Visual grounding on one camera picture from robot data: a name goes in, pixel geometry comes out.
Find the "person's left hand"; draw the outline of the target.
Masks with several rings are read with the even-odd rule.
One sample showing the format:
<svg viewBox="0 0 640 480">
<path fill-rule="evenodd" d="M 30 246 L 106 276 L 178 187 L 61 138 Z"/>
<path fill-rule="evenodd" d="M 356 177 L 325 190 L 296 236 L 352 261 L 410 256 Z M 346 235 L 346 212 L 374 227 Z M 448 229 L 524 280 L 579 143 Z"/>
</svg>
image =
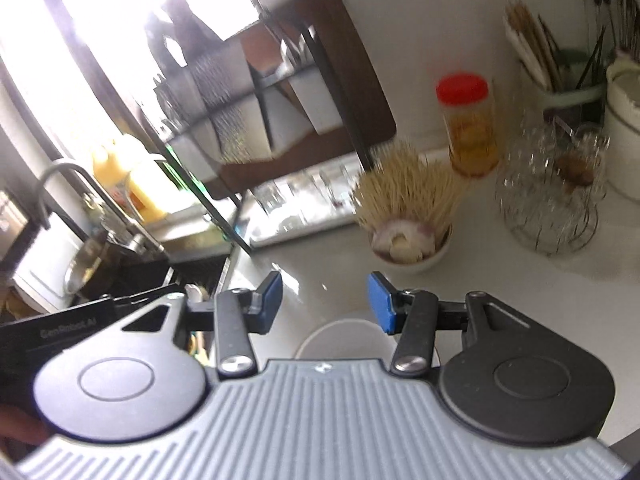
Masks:
<svg viewBox="0 0 640 480">
<path fill-rule="evenodd" d="M 2 404 L 0 413 L 1 452 L 14 462 L 46 442 L 47 426 L 15 406 Z"/>
</svg>

